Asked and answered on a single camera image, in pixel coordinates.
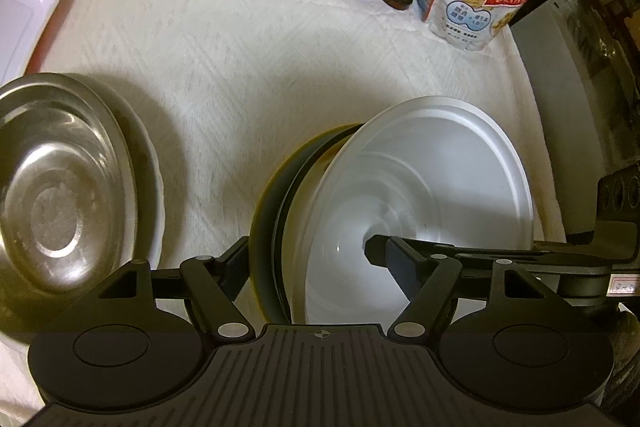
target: stainless steel plate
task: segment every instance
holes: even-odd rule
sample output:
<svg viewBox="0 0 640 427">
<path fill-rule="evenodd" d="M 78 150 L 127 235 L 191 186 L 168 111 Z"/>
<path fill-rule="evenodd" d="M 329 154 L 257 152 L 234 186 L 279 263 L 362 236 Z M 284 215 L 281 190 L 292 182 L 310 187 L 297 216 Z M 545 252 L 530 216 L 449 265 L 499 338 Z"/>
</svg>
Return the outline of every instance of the stainless steel plate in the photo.
<svg viewBox="0 0 640 427">
<path fill-rule="evenodd" d="M 132 258 L 129 153 L 92 90 L 39 73 L 0 89 L 0 155 L 0 314 L 37 328 Z"/>
</svg>

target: silver screw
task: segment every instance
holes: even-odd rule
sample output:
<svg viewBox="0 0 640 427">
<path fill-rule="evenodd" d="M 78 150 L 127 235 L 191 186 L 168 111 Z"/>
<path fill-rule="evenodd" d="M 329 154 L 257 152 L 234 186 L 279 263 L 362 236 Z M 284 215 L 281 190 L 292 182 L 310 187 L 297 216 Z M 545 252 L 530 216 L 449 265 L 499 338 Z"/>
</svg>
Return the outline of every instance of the silver screw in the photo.
<svg viewBox="0 0 640 427">
<path fill-rule="evenodd" d="M 228 339 L 244 337 L 249 332 L 249 328 L 239 322 L 228 322 L 218 328 L 218 334 Z"/>
<path fill-rule="evenodd" d="M 426 331 L 422 324 L 417 322 L 401 322 L 394 327 L 396 335 L 406 337 L 408 339 L 414 339 L 415 337 L 421 337 Z"/>
</svg>

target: plastic tray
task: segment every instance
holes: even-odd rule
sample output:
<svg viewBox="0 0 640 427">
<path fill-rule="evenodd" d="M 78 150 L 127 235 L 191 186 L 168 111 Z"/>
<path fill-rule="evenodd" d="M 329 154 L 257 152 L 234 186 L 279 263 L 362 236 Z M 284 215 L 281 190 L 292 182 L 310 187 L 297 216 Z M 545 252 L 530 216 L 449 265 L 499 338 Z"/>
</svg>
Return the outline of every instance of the plastic tray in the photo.
<svg viewBox="0 0 640 427">
<path fill-rule="evenodd" d="M 0 0 L 0 86 L 24 74 L 60 0 Z"/>
</svg>

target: triangular cutout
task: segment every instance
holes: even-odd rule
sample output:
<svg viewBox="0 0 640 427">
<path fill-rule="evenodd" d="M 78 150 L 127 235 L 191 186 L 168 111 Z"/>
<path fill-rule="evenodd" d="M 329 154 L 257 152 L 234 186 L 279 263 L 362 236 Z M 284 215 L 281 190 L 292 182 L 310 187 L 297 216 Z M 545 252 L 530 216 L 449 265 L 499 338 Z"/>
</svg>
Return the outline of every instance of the triangular cutout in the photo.
<svg viewBox="0 0 640 427">
<path fill-rule="evenodd" d="M 515 270 L 504 272 L 504 295 L 510 299 L 542 299 L 544 296 Z"/>
<path fill-rule="evenodd" d="M 103 290 L 100 299 L 130 299 L 137 295 L 137 272 L 134 270 L 124 272 L 122 276 Z"/>
</svg>

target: white blanket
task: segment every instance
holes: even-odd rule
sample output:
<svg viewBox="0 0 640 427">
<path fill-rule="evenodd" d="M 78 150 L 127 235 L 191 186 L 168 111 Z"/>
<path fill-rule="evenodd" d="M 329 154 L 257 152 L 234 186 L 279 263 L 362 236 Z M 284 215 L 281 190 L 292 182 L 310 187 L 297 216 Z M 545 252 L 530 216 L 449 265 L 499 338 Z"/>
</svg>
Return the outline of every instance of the white blanket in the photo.
<svg viewBox="0 0 640 427">
<path fill-rule="evenodd" d="M 545 238 L 563 240 L 540 117 L 508 30 L 484 52 L 462 52 L 414 10 L 381 0 L 62 0 L 60 14 L 40 68 L 106 80 L 158 149 L 162 267 L 218 255 L 247 234 L 261 190 L 302 142 L 425 94 L 466 100 L 500 124 Z M 259 322 L 250 293 L 240 306 Z M 0 411 L 25 420 L 41 405 L 24 354 L 0 351 Z"/>
</svg>

